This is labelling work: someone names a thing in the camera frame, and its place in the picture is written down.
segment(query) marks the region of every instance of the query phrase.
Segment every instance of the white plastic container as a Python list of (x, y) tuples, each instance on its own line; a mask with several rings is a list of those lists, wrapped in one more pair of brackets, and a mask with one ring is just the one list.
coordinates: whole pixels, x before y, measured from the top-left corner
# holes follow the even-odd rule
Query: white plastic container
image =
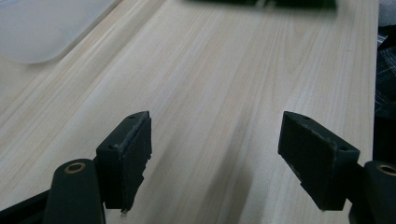
[(0, 55), (42, 63), (61, 54), (119, 0), (0, 0)]

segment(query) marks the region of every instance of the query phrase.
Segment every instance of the black plastic part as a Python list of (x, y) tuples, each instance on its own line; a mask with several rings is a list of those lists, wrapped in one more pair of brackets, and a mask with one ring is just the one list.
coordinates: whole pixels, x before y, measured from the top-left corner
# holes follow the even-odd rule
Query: black plastic part
[(364, 165), (364, 189), (375, 224), (396, 223), (396, 166), (382, 161)]
[(56, 169), (43, 223), (106, 223), (93, 161), (70, 161)]
[(321, 210), (342, 210), (360, 152), (309, 117), (284, 112), (278, 153)]
[(124, 119), (96, 149), (101, 191), (108, 209), (129, 211), (151, 157), (151, 118), (140, 112)]
[(1, 211), (0, 223), (41, 223), (48, 195), (49, 192), (44, 191)]

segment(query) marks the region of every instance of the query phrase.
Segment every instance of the blurry black object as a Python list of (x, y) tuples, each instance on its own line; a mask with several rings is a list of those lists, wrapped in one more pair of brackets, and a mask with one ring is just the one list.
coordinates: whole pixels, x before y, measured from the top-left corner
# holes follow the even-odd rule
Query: blurry black object
[(192, 2), (221, 3), (246, 7), (279, 7), (298, 9), (336, 9), (335, 0), (188, 0)]
[(353, 224), (396, 223), (396, 166), (357, 164), (360, 152), (309, 117), (284, 112), (278, 153), (321, 210), (353, 207)]
[(396, 164), (396, 26), (382, 27), (375, 81), (374, 160)]
[(106, 223), (106, 208), (129, 211), (151, 156), (151, 118), (124, 119), (96, 149), (96, 158), (65, 163), (50, 190), (0, 212), (0, 223)]

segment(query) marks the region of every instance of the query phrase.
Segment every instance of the wood grain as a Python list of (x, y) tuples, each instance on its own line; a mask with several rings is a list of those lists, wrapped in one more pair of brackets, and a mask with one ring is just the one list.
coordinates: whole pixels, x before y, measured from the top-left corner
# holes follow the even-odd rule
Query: wood grain
[(152, 159), (107, 223), (348, 223), (320, 212), (277, 155), (284, 110), (371, 159), (377, 1), (336, 10), (122, 1), (62, 58), (0, 58), (0, 209), (149, 110)]

